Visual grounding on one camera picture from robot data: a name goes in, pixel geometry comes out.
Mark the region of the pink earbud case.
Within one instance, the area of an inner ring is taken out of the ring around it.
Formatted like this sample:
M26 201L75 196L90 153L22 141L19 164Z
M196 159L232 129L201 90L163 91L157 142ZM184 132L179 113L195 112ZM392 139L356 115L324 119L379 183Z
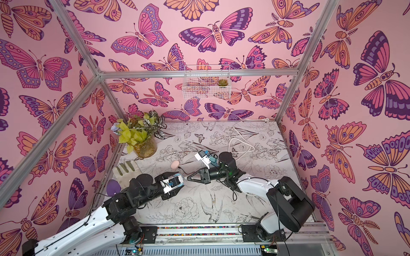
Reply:
M177 170L180 166L180 162L179 161L173 161L171 164L171 169L172 170Z

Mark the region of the teal power strip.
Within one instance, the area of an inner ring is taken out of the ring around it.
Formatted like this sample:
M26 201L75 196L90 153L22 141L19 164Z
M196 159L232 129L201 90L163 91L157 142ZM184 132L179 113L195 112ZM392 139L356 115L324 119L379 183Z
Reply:
M212 163L213 165L217 165L218 164L218 156L216 154L209 154L208 155L209 161L210 163Z

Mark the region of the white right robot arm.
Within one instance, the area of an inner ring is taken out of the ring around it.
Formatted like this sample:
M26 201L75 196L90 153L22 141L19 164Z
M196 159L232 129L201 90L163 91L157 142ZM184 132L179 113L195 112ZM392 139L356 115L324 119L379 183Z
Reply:
M257 196L270 202L273 212L260 217L255 233L261 241L285 241L285 229L297 233L315 210L315 204L304 191L287 176L279 180L255 177L241 171L231 152L212 155L201 150L195 154L205 167L189 174L188 181L209 184L221 182L232 191L233 199L239 193Z

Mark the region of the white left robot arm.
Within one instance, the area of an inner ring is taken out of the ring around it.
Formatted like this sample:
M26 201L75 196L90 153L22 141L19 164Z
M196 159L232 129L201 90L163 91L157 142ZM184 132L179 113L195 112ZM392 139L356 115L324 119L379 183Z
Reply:
M178 172L165 172L156 178L142 174L133 178L129 186L107 199L101 207L65 230L38 241L30 239L22 246L25 256L63 256L81 253L77 246L84 244L90 254L103 246L122 243L125 239L139 243L143 230L134 217L156 198L168 200L184 187L184 177Z

